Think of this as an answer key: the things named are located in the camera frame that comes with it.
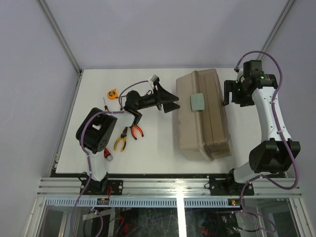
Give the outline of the translucent brown tool box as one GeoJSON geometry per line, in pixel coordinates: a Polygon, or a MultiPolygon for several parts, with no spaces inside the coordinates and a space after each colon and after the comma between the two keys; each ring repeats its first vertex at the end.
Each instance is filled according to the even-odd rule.
{"type": "Polygon", "coordinates": [[[215,69],[193,71],[176,80],[180,151],[189,160],[213,161],[231,156],[231,138],[223,93],[215,69]],[[190,96],[202,93],[204,111],[191,110],[190,96]]]}

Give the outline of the green tool box latch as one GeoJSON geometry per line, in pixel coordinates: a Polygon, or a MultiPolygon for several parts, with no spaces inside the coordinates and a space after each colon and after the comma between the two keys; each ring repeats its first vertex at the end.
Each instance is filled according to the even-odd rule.
{"type": "Polygon", "coordinates": [[[191,110],[193,112],[204,111],[205,101],[202,93],[194,93],[190,96],[191,110]]]}

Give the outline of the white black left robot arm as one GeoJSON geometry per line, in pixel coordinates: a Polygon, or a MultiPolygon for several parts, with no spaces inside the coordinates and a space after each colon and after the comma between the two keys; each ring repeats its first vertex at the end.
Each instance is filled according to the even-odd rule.
{"type": "Polygon", "coordinates": [[[158,81],[154,82],[152,89],[141,96],[136,90],[131,90],[125,95],[124,105],[120,105],[119,111],[110,112],[108,109],[101,110],[97,107],[91,109],[76,132],[76,139],[86,154],[88,177],[92,179],[91,189],[98,195],[104,194],[108,189],[108,182],[103,180],[107,175],[106,158],[97,158],[96,154],[103,152],[111,138],[118,116],[131,115],[133,121],[128,122],[123,132],[117,139],[114,148],[117,148],[120,140],[126,141],[128,130],[132,137],[137,139],[134,130],[138,130],[143,136],[144,133],[138,123],[142,109],[157,107],[165,113],[180,108],[176,102],[179,97],[165,90],[158,81]]]}

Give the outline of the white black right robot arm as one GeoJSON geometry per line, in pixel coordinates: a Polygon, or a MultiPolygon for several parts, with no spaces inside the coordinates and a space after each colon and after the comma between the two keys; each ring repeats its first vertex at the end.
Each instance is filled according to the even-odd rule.
{"type": "Polygon", "coordinates": [[[256,176],[286,172],[301,150],[293,141],[284,124],[278,101],[280,83],[275,75],[266,74],[260,60],[244,62],[243,68],[235,68],[236,80],[224,82],[224,102],[241,107],[255,106],[261,127],[261,143],[249,153],[248,162],[231,171],[233,178],[225,182],[231,195],[238,194],[243,183],[256,176]]]}

